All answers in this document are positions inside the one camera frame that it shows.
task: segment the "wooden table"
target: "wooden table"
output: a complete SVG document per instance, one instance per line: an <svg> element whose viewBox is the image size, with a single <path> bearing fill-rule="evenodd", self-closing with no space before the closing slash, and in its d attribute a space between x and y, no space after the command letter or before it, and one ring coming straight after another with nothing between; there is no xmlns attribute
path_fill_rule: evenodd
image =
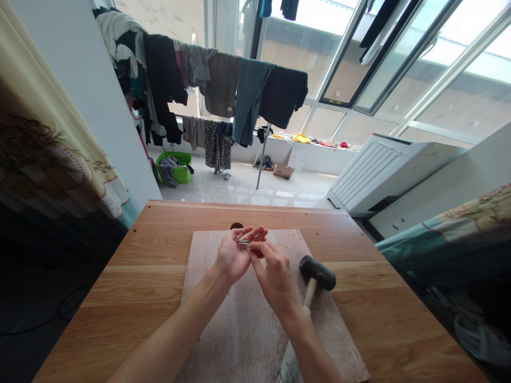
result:
<svg viewBox="0 0 511 383"><path fill-rule="evenodd" d="M371 381L486 381L347 213L153 200L35 381L105 381L178 309L192 233L233 222L301 230L313 256L337 276L332 295Z"/></svg>

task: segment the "hand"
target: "hand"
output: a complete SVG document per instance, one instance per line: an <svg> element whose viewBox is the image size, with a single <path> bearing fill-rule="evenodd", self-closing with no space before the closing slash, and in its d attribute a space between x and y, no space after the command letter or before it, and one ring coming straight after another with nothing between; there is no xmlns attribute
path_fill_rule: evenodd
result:
<svg viewBox="0 0 511 383"><path fill-rule="evenodd" d="M271 242L252 242L249 245L250 260L263 294L282 325L303 314L304 308L291 279L289 258L277 250ZM258 255L266 259L263 269Z"/></svg>
<svg viewBox="0 0 511 383"><path fill-rule="evenodd" d="M239 239L245 239L254 242L263 242L266 240L266 230L263 226L257 226L243 229L232 229L222 239L216 266L227 276L231 284L236 283L241 278L250 265L250 256L246 252L244 245L239 245Z"/></svg>

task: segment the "white air conditioner unit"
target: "white air conditioner unit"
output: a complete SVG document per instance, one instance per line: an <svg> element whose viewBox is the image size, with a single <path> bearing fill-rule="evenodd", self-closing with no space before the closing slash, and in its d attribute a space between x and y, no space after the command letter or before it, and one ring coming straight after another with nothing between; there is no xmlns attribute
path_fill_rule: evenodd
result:
<svg viewBox="0 0 511 383"><path fill-rule="evenodd" d="M352 217L368 219L466 151L374 133L331 186L327 198Z"/></svg>

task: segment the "cardboard box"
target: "cardboard box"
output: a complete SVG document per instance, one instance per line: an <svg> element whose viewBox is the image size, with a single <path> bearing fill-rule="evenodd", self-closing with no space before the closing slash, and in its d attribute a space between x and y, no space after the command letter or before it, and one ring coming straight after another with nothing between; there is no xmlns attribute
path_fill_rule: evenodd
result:
<svg viewBox="0 0 511 383"><path fill-rule="evenodd" d="M293 175L294 169L289 166L284 165L275 165L275 170L273 171L273 175L277 177L282 177L285 179L290 179Z"/></svg>

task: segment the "wooden board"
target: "wooden board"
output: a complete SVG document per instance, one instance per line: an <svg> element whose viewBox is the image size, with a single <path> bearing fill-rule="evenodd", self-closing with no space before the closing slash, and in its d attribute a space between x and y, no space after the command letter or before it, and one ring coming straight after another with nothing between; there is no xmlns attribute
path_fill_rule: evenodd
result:
<svg viewBox="0 0 511 383"><path fill-rule="evenodd" d="M213 266L226 233L193 233L181 303ZM268 240L289 257L293 282L303 299L307 285L298 264L305 255L314 255L310 253L300 231L271 230ZM263 267L266 266L264 260L261 263ZM311 311L314 326L343 382L367 380L369 372L330 293L318 288ZM275 382L286 344L286 334L266 302L250 266L206 326L177 381Z"/></svg>

